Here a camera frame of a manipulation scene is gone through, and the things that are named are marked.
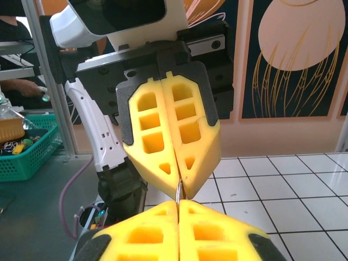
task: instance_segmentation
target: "green plastic basket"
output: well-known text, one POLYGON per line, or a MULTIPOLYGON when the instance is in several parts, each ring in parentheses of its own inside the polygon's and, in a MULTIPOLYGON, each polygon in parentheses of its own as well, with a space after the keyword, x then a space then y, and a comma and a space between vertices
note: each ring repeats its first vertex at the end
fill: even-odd
POLYGON ((55 115, 27 116, 48 132, 29 149, 16 156, 0 156, 0 182, 30 179, 61 144, 55 115))

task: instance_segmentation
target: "hand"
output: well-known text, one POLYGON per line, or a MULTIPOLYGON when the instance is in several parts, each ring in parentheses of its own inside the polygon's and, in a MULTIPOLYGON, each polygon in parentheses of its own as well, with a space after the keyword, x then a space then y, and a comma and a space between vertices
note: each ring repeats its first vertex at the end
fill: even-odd
POLYGON ((16 90, 26 97, 42 96, 37 84, 29 80, 19 79, 16 83, 16 90))

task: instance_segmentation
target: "white tile floor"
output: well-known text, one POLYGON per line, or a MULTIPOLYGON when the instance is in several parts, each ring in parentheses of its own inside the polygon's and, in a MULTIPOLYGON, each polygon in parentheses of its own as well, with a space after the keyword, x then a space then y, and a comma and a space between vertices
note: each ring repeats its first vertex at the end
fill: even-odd
MULTIPOLYGON (((149 185, 145 209, 166 200, 149 185)), ((348 153, 223 159, 194 200, 266 231, 288 261, 348 260, 348 153)))

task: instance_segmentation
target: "yellow foam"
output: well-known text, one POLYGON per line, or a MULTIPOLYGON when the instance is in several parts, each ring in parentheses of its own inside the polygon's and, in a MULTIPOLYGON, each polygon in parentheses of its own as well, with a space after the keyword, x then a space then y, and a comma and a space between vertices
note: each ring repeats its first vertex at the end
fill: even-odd
POLYGON ((139 174, 175 199, 182 178, 192 199, 221 159, 220 122, 209 126, 198 85, 167 73, 129 100, 134 143, 124 144, 139 174))
POLYGON ((178 261, 178 214, 174 201, 98 232, 111 242, 100 261, 178 261))
POLYGON ((262 261, 248 235, 269 238, 263 231, 193 201, 179 209, 179 260, 262 261))

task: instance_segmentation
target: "clear plastic bag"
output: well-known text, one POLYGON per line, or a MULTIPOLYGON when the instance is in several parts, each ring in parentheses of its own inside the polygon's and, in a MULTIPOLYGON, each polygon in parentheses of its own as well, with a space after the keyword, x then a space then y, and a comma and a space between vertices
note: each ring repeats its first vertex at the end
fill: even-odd
POLYGON ((23 115, 19 114, 15 110, 11 109, 11 107, 0 105, 0 120, 4 119, 13 119, 13 118, 22 118, 23 129, 38 129, 38 126, 33 124, 23 115))

